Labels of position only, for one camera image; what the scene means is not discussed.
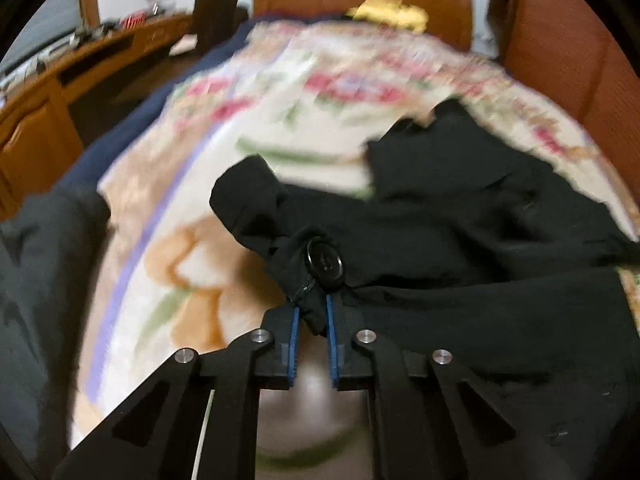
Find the red basket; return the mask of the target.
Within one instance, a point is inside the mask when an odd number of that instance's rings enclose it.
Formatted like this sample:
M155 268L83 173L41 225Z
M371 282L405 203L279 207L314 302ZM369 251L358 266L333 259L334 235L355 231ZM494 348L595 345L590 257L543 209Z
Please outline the red basket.
M133 29L142 25L145 21L146 21L146 12L145 10L142 10L142 11L137 11L124 16L119 21L119 26L121 29Z

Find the floral bed blanket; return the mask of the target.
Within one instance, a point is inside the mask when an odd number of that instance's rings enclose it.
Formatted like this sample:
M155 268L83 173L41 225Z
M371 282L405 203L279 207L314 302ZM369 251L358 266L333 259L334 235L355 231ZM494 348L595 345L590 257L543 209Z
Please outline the floral bed blanket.
M179 84L100 183L115 235L91 301L74 447L93 439L98 418L171 351L219 349L272 305L256 260L206 205L216 177L259 154L280 177L365 198L364 144L402 113L448 96L461 96L484 126L550 162L637 234L638 209L589 134L498 66L367 26L260 25L228 62Z

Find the wooden desk cabinet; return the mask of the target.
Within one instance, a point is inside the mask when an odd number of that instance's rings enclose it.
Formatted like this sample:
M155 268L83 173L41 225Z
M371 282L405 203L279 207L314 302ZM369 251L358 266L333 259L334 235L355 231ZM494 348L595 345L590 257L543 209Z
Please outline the wooden desk cabinet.
M84 151L70 106L108 77L175 44L191 22L189 14L169 14L112 32L63 54L10 95L1 110L2 219L26 196L49 191Z

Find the dark grey folded garment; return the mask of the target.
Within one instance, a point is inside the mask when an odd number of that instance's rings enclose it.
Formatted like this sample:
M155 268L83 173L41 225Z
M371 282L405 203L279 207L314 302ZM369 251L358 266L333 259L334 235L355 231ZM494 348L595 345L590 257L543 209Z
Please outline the dark grey folded garment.
M111 211L95 188L29 197L1 225L1 455L47 477L67 416L89 282Z

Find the yellow plush toy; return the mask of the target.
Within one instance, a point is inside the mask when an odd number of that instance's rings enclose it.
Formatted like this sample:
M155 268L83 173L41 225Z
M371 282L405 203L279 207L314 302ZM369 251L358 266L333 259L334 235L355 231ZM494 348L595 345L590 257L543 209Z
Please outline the yellow plush toy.
M345 15L356 21L410 30L415 34L423 34L430 19L420 6L401 0L364 0L359 6L349 8Z

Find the black double-breasted coat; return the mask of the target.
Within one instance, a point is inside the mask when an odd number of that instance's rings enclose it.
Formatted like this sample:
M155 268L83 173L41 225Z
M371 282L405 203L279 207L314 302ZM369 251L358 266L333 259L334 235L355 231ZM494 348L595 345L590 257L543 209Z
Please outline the black double-breasted coat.
M608 207L510 148L456 100L366 149L367 200L285 183L259 156L210 206L317 335L330 304L497 388L578 479L639 474L639 334L620 270L639 246Z

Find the navy blue bed sheet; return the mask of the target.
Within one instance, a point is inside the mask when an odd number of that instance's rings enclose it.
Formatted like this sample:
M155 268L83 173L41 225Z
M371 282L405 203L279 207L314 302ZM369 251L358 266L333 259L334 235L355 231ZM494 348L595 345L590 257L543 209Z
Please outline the navy blue bed sheet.
M175 85L182 84L202 70L210 70L226 62L236 51L244 47L248 34L259 22L260 20L249 20L243 23L229 40L213 47L193 66L152 92L126 118L94 141L55 183L54 188L68 188L76 184L96 186L118 156L160 117Z

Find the wooden louvered wardrobe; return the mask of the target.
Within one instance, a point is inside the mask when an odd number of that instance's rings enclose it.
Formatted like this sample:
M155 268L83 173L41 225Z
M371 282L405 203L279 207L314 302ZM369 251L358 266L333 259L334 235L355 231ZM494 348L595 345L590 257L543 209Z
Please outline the wooden louvered wardrobe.
M639 77L584 0L490 0L499 61L577 119L628 181L639 171Z

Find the dark wooden chair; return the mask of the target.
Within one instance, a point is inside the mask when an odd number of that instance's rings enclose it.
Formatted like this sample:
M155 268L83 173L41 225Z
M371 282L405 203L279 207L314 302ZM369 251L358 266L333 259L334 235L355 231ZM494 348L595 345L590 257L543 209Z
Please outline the dark wooden chair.
M206 54L230 39L248 20L248 9L240 0L194 0L191 32L196 36L195 51Z

